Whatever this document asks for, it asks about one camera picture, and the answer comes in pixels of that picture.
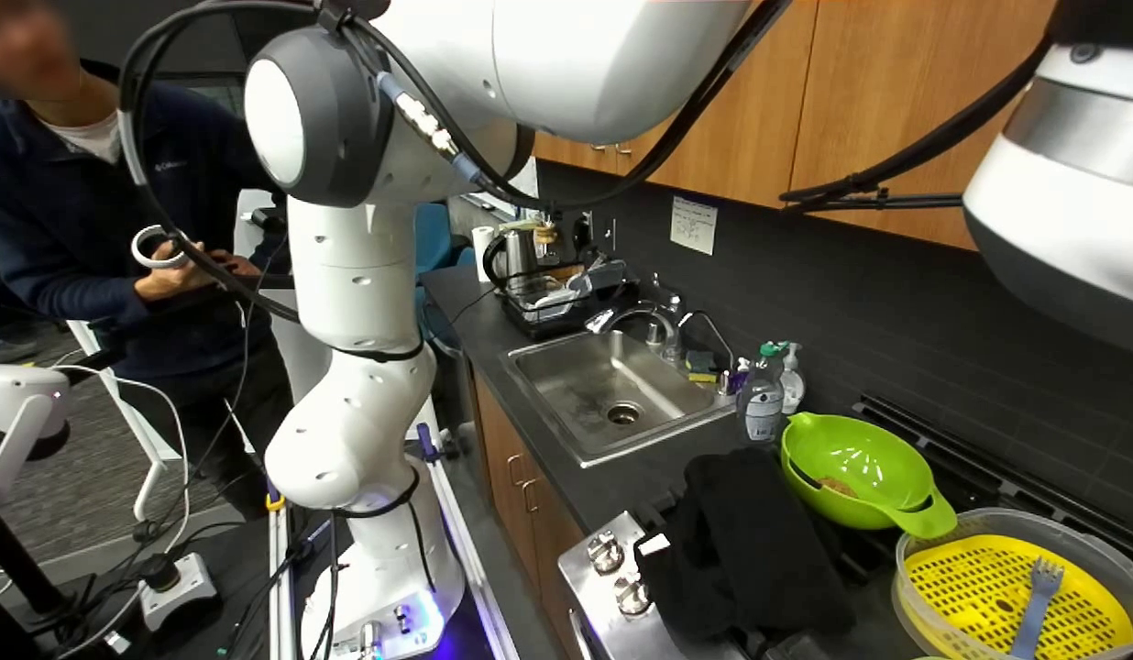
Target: dark jacket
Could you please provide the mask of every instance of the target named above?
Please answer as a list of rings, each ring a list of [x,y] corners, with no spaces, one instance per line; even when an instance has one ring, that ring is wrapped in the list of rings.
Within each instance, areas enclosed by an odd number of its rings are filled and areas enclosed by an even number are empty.
[[[239,186],[270,186],[239,118],[194,93],[151,89],[141,156],[162,210],[210,248],[234,244]],[[126,156],[106,166],[64,148],[31,111],[0,95],[0,274],[49,319],[88,319],[126,353],[132,379],[204,373],[243,354],[239,308],[217,285],[141,304],[132,288],[146,266],[127,253],[155,210],[132,186]],[[254,346],[270,342],[267,315]]]

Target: stainless steel sink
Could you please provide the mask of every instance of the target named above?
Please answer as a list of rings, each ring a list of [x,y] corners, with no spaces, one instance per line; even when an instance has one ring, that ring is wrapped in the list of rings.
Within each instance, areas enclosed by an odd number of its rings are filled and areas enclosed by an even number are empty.
[[[504,353],[504,368],[575,464],[589,468],[733,413],[645,342],[568,335]]]

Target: cabinet door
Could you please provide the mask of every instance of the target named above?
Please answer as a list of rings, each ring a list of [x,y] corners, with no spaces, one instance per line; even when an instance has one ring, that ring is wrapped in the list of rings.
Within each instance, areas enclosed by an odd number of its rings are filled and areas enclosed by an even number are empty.
[[[524,579],[535,584],[535,545],[533,545],[533,518],[526,518],[526,486],[533,486],[533,463],[524,456],[524,442],[498,407],[489,381],[478,381],[478,407],[479,407],[479,441],[489,442],[489,483],[491,483],[491,508],[496,522],[508,541],[508,550],[520,561]]]
[[[876,166],[968,106],[1025,58],[1047,11],[1052,0],[822,0],[792,186]],[[891,179],[891,190],[963,190],[1004,118]],[[960,210],[822,215],[973,244]]]
[[[572,627],[568,627],[568,589],[564,579],[557,571],[557,556],[575,545],[583,539],[579,524],[572,522],[564,500],[557,494],[557,486],[539,478],[526,486],[526,514],[533,514],[533,528],[535,528],[535,589],[539,589],[539,610],[551,618],[551,632],[557,635],[557,640],[564,644],[564,657],[579,657],[575,640],[572,640]]]
[[[572,167],[595,167],[595,172],[610,172],[610,175],[623,175],[629,172],[641,153],[649,153],[649,148],[662,137],[668,123],[656,123],[634,140],[623,142],[575,142],[575,140],[562,140],[551,132],[535,132],[535,156],[541,160],[562,160]]]
[[[792,179],[815,17],[817,0],[786,8],[654,183],[778,205]]]

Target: green colander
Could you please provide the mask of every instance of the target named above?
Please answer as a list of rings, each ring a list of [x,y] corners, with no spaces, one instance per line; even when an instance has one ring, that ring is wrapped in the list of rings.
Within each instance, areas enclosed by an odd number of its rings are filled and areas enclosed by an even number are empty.
[[[930,464],[903,437],[852,418],[799,412],[782,434],[786,480],[827,522],[936,539],[955,528],[955,508],[936,486]]]

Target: yellow strainer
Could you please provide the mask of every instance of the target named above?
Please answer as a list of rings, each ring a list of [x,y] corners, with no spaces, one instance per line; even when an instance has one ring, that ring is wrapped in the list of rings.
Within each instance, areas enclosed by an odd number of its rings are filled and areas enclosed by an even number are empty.
[[[1064,586],[1042,627],[1042,660],[1083,660],[1133,640],[1127,606],[1098,579],[1013,534],[963,534],[910,553],[907,579],[947,627],[924,627],[924,613],[910,606],[907,618],[941,657],[1004,652],[1029,600],[1029,568],[1037,556],[1064,566]]]

